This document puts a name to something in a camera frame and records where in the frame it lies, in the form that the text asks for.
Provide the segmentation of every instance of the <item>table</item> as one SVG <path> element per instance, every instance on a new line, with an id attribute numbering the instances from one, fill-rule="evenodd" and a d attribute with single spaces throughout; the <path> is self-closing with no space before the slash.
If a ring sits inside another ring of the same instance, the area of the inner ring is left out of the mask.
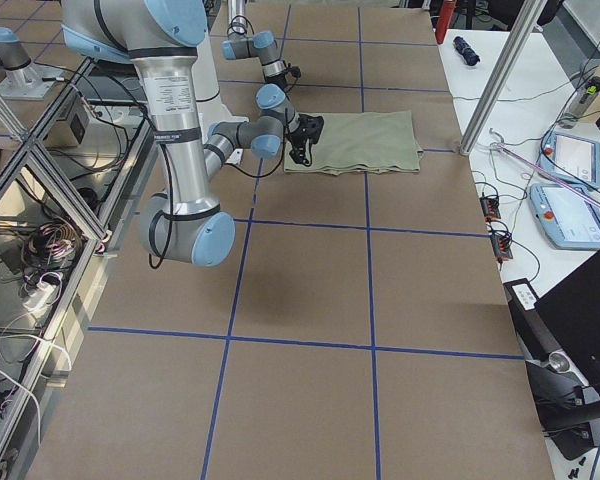
<path id="1" fill-rule="evenodd" d="M 479 54 L 481 62 L 477 67 L 472 68 L 465 65 L 461 57 L 455 52 L 452 42 L 456 35 L 465 38 Z M 447 32 L 444 44 L 440 46 L 440 55 L 449 80 L 449 88 L 454 97 L 454 107 L 460 127 L 463 130 L 477 105 L 477 100 L 467 99 L 477 98 L 481 95 L 507 35 L 506 32 L 450 30 Z M 519 196 L 522 193 L 519 188 L 503 184 L 496 179 L 494 168 L 497 169 L 500 179 L 522 187 L 525 186 L 526 180 L 521 177 L 521 174 L 529 172 L 531 169 L 517 160 L 497 153 L 494 156 L 494 167 L 486 147 L 497 141 L 497 138 L 489 133 L 489 129 L 492 128 L 503 135 L 508 143 L 518 143 L 527 138 L 540 137 L 554 122 L 561 107 L 573 92 L 568 76 L 560 67 L 542 34 L 531 34 L 500 98 L 530 98 L 542 92 L 553 90 L 560 85 L 563 86 L 556 89 L 555 92 L 539 96 L 533 100 L 499 101 L 496 104 L 484 131 L 479 137 L 477 147 L 470 155 L 471 168 L 474 170 L 476 181 L 482 181 L 482 175 L 484 175 L 486 181 L 496 186 L 501 194 Z M 592 138 L 600 142 L 600 131 L 592 123 L 580 122 L 575 128 L 568 130 L 568 133 Z M 510 148 L 533 161 L 538 155 L 539 141 L 530 141 Z M 549 183 L 538 175 L 534 177 L 532 183 L 535 182 Z M 482 186 L 478 185 L 477 187 L 478 192 L 481 192 Z M 510 227 L 513 225 L 515 210 L 519 204 L 518 201 L 507 199 L 500 206 L 503 221 Z M 594 253 L 592 251 L 567 251 L 553 248 L 541 231 L 528 200 L 521 205 L 514 231 L 514 239 L 531 249 L 540 260 L 542 268 L 537 279 L 532 282 L 534 289 L 540 296 L 549 291 Z M 500 272 L 502 281 L 506 282 L 524 277 L 531 278 L 536 268 L 531 255 L 517 245 L 513 245 L 513 255 L 514 259 L 505 262 L 502 267 Z M 556 478 L 563 478 L 563 473 L 567 475 L 571 468 L 580 467 L 577 462 L 566 462 L 552 442 L 548 443 L 548 447 Z M 581 471 L 580 473 L 588 475 L 587 471 Z M 600 479 L 600 469 L 596 474 L 596 478 Z"/>
<path id="2" fill-rule="evenodd" d="M 300 111 L 411 109 L 422 171 L 223 169 L 238 240 L 211 270 L 152 272 L 130 235 L 28 478 L 552 478 L 428 13 L 248 15 L 302 68 Z M 223 100 L 254 118 L 222 18 Z"/>

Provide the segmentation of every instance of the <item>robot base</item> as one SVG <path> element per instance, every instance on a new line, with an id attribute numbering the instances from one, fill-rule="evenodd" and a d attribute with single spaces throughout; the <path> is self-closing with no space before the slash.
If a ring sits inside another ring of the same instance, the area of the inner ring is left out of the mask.
<path id="1" fill-rule="evenodd" d="M 41 78 L 55 78 L 63 70 L 56 67 L 35 66 Z M 56 84 L 55 80 L 41 81 L 31 85 L 18 85 L 9 76 L 0 82 L 0 95 L 6 100 L 43 100 Z"/>

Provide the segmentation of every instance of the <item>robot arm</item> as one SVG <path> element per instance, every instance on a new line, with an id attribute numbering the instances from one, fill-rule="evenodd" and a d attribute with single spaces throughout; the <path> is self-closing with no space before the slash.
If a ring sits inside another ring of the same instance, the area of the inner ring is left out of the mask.
<path id="1" fill-rule="evenodd" d="M 266 85 L 257 96 L 257 122 L 220 123 L 203 145 L 192 77 L 196 46 L 206 33 L 202 2 L 64 0 L 62 7 L 67 45 L 89 57 L 133 63 L 145 90 L 170 188 L 155 194 L 140 215 L 143 246 L 166 259 L 219 264 L 231 250 L 235 225 L 220 211 L 210 178 L 236 148 L 275 156 L 285 127 L 302 137 L 302 116 L 282 90 Z"/>
<path id="2" fill-rule="evenodd" d="M 249 20 L 245 16 L 245 0 L 228 0 L 229 28 L 227 40 L 222 42 L 222 52 L 227 60 L 258 58 L 266 83 L 273 83 L 282 90 L 287 87 L 287 74 L 300 78 L 300 69 L 285 63 L 280 48 L 270 30 L 249 37 Z"/>
<path id="3" fill-rule="evenodd" d="M 31 58 L 13 31 L 0 27 L 0 68 L 20 70 L 31 65 Z"/>

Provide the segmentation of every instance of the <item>sticker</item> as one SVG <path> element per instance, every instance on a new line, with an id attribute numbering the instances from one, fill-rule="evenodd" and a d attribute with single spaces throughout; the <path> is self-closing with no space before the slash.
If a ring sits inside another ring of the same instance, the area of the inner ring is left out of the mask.
<path id="1" fill-rule="evenodd" d="M 189 77 L 152 77 L 144 79 L 151 115 L 195 112 Z"/>
<path id="2" fill-rule="evenodd" d="M 529 285 L 526 283 L 520 285 L 514 285 L 513 292 L 518 297 L 518 300 L 522 304 L 525 310 L 533 310 L 536 305 L 536 296 L 533 294 Z"/>

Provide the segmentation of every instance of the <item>green cloth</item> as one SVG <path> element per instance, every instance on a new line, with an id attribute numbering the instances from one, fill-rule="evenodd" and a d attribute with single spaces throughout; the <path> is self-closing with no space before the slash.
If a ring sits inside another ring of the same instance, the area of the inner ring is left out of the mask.
<path id="1" fill-rule="evenodd" d="M 310 167 L 297 165 L 287 151 L 285 172 L 339 175 L 420 170 L 424 152 L 413 135 L 411 112 L 311 115 L 324 117 L 320 141 L 311 149 L 313 163 Z"/>

